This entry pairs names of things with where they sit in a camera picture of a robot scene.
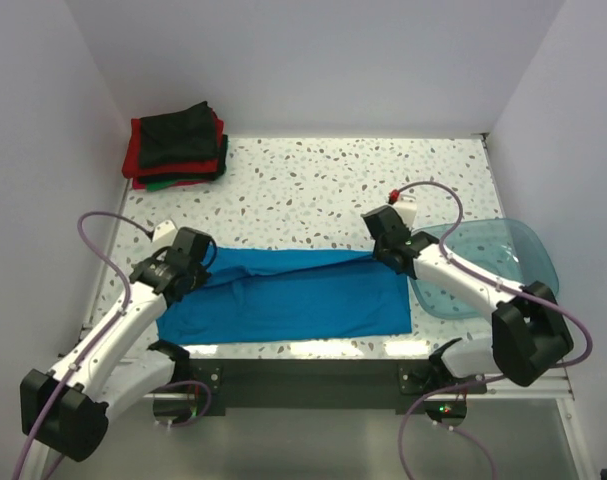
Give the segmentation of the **blue t shirt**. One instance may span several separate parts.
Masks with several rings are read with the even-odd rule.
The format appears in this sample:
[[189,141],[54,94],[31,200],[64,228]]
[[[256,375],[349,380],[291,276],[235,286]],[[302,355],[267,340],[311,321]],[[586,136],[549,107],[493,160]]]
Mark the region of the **blue t shirt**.
[[156,322],[179,345],[405,334],[407,280],[354,250],[221,248],[211,277]]

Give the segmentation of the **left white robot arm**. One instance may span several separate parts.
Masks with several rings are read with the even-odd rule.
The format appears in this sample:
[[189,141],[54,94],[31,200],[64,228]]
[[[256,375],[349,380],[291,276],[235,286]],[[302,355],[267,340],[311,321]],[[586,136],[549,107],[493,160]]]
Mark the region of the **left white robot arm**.
[[187,350],[154,340],[133,364],[122,359],[170,306],[205,285],[214,239],[188,227],[154,236],[157,250],[139,262],[112,309],[71,353],[47,372],[31,370],[20,384],[24,434],[73,461],[94,453],[109,424],[155,390],[196,384]]

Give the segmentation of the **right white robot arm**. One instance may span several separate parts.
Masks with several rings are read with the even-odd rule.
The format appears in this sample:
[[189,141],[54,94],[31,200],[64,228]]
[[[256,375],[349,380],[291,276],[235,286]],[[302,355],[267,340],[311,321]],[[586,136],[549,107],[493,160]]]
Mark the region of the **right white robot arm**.
[[491,335],[451,340],[430,357],[452,378],[502,375],[527,387],[574,349],[574,341],[552,290],[544,283],[522,285],[463,259],[435,236],[413,233],[390,205],[363,215],[374,240],[373,257],[397,274],[432,283],[472,307],[491,326]]

